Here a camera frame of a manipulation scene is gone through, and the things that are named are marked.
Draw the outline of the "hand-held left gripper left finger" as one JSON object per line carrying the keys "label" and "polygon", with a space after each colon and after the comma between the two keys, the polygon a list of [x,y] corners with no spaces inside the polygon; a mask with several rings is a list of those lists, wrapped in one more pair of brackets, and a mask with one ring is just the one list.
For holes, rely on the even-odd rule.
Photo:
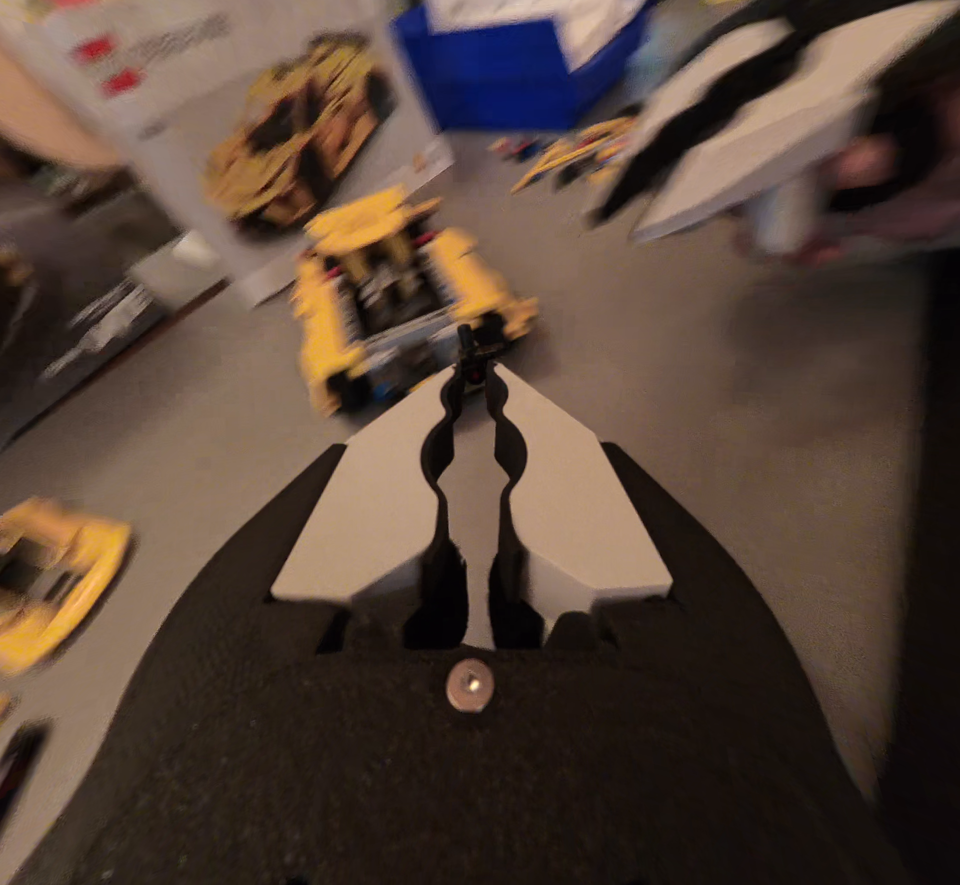
{"label": "hand-held left gripper left finger", "polygon": [[411,592],[401,639],[458,647],[469,624],[466,565],[440,479],[454,459],[464,377],[448,366],[354,434],[270,588],[285,602],[351,611]]}

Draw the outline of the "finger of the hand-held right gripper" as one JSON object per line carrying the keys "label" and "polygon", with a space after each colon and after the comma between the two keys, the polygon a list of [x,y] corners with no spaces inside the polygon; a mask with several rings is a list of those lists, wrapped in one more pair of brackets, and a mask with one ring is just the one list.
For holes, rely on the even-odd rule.
{"label": "finger of the hand-held right gripper", "polygon": [[821,100],[801,82],[820,62],[822,35],[768,20],[697,51],[654,89],[588,225],[638,206],[637,228],[692,228],[738,207],[756,228],[812,227],[819,181],[800,158]]}
{"label": "finger of the hand-held right gripper", "polygon": [[762,244],[827,212],[816,168],[910,104],[958,49],[959,0],[756,0],[711,30],[630,133],[633,241],[748,206]]}

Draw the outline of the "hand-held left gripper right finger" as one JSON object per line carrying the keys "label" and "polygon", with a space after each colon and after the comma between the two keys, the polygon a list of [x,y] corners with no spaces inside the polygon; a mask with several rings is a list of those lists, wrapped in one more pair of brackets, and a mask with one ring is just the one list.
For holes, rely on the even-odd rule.
{"label": "hand-held left gripper right finger", "polygon": [[488,573],[496,649],[538,649],[568,614],[664,598],[673,579],[594,432],[503,365],[486,373],[507,482]]}

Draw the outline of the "yellow toy car model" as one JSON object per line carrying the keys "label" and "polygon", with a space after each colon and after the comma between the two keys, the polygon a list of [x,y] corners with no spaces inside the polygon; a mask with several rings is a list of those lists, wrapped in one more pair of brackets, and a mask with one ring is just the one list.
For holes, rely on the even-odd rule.
{"label": "yellow toy car model", "polygon": [[458,363],[457,328],[492,323],[509,346],[539,316],[458,227],[433,228],[442,199],[402,184],[322,211],[306,225],[292,308],[300,371],[322,414],[402,399]]}

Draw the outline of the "black toy connector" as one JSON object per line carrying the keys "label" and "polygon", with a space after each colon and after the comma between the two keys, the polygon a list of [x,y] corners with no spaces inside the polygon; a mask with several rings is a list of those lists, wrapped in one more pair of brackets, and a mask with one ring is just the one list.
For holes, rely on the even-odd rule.
{"label": "black toy connector", "polygon": [[457,368],[465,384],[470,385],[465,372],[471,368],[485,368],[507,351],[509,343],[503,329],[491,322],[472,327],[466,323],[457,328],[458,363]]}

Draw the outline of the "grey desk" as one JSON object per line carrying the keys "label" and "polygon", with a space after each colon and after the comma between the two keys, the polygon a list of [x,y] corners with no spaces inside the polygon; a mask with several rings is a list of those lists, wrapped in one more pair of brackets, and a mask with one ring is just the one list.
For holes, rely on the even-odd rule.
{"label": "grey desk", "polygon": [[[756,265],[731,222],[652,247],[580,224],[586,183],[519,195],[481,134],[431,194],[538,297],[508,366],[622,447],[762,592],[861,791],[891,732],[919,420],[923,271]],[[2,508],[41,495],[130,522],[133,560],[2,728],[54,732],[2,842],[7,883],[69,802],[152,636],[213,553],[352,431],[310,408],[286,298],[224,291],[119,359],[2,453]]]}

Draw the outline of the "person's right hand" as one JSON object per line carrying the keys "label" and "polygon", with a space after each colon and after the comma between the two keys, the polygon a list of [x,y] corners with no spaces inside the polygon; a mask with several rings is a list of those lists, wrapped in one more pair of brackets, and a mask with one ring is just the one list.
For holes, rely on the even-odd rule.
{"label": "person's right hand", "polygon": [[[827,164],[825,177],[836,191],[872,190],[893,178],[894,154],[892,137],[858,138]],[[881,204],[823,219],[793,259],[806,266],[824,264],[859,238],[895,246],[932,241],[957,232],[958,222],[958,137],[948,133],[944,156],[927,178]]]}

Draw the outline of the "pile of loose toy bricks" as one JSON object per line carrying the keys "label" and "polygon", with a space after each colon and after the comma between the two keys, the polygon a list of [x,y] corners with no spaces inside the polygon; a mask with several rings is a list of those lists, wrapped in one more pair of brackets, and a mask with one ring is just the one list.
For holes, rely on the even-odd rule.
{"label": "pile of loose toy bricks", "polygon": [[623,152],[640,113],[638,104],[630,105],[610,119],[565,134],[503,136],[486,149],[498,159],[525,167],[510,189],[512,195],[542,181],[561,190],[591,173],[603,178]]}

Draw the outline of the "blue plastic bin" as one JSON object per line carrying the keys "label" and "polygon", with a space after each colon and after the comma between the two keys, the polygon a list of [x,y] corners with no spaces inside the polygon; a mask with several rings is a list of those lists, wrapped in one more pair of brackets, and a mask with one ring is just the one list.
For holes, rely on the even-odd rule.
{"label": "blue plastic bin", "polygon": [[398,45],[445,131],[562,131],[623,78],[657,0],[578,70],[570,72],[546,21],[516,29],[434,31],[426,0],[392,21]]}

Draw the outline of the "yellow toy car panel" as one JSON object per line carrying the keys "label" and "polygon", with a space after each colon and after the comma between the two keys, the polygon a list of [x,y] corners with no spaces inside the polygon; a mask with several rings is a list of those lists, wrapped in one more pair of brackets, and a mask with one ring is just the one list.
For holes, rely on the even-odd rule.
{"label": "yellow toy car panel", "polygon": [[85,626],[121,574],[127,523],[30,498],[1,515],[1,671],[20,676]]}

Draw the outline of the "toy car set box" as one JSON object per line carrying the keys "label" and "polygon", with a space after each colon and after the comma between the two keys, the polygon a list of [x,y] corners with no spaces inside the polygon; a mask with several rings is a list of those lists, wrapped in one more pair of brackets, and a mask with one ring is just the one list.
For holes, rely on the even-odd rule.
{"label": "toy car set box", "polygon": [[225,277],[125,174],[3,184],[1,247],[2,447]]}

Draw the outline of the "grey holed toy piece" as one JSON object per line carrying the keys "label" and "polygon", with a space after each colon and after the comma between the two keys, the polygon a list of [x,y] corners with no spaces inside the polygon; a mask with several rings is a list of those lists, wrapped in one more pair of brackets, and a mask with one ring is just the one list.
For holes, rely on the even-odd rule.
{"label": "grey holed toy piece", "polygon": [[40,758],[51,726],[48,721],[21,725],[1,755],[1,829],[13,814],[18,798]]}

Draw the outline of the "building instruction booklet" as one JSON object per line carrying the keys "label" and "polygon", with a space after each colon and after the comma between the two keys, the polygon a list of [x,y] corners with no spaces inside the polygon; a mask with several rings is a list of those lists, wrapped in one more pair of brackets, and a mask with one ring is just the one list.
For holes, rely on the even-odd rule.
{"label": "building instruction booklet", "polygon": [[453,163],[383,0],[100,0],[22,40],[250,307],[320,212]]}

